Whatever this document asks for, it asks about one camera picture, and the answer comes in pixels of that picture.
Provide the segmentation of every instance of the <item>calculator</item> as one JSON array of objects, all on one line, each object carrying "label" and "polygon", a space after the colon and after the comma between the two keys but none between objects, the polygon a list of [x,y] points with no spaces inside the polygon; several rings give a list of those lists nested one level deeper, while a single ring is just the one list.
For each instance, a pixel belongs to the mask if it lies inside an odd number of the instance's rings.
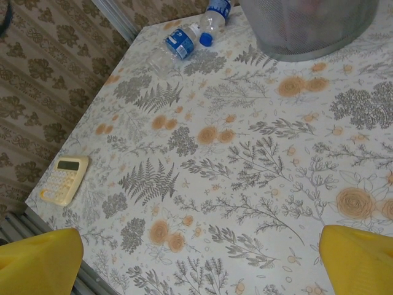
[{"label": "calculator", "polygon": [[60,157],[40,192],[41,199],[67,206],[82,182],[87,165],[88,157]]}]

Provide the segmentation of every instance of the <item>table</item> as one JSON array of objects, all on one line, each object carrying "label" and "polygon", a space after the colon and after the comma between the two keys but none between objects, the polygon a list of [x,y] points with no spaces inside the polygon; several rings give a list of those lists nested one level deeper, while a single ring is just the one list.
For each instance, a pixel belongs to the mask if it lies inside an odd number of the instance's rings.
[{"label": "table", "polygon": [[323,226],[393,234],[392,20],[278,63],[237,7],[167,81],[144,60],[198,17],[144,28],[58,153],[90,158],[73,202],[39,199],[46,172],[28,205],[120,294],[333,295]]}]

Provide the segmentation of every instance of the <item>wastebasket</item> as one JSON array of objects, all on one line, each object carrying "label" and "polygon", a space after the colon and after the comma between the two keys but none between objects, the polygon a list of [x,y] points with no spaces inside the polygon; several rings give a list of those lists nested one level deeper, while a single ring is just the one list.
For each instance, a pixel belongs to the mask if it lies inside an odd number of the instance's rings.
[{"label": "wastebasket", "polygon": [[373,21],[378,0],[240,0],[240,5],[265,54],[303,61],[360,36]]}]

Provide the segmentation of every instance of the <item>plastic water bottle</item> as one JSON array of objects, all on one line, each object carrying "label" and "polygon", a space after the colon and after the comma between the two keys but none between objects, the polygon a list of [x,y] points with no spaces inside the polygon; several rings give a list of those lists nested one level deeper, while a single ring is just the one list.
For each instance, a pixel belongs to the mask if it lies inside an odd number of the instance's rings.
[{"label": "plastic water bottle", "polygon": [[225,26],[234,0],[210,0],[206,12],[201,17],[202,34],[199,42],[206,47],[212,45],[217,33]]},{"label": "plastic water bottle", "polygon": [[179,61],[193,52],[200,34],[200,27],[196,23],[188,28],[174,30],[164,43],[153,51],[146,62],[158,77],[166,78]]}]

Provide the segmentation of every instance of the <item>blue label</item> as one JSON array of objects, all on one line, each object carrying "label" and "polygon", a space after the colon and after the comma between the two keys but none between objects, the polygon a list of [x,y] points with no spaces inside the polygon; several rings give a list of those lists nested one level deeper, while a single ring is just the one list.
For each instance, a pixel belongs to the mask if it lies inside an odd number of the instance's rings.
[{"label": "blue label", "polygon": [[181,60],[194,50],[194,43],[182,29],[176,29],[165,39],[168,48]]},{"label": "blue label", "polygon": [[227,0],[211,0],[206,11],[213,10],[227,19],[231,11],[231,4]]}]

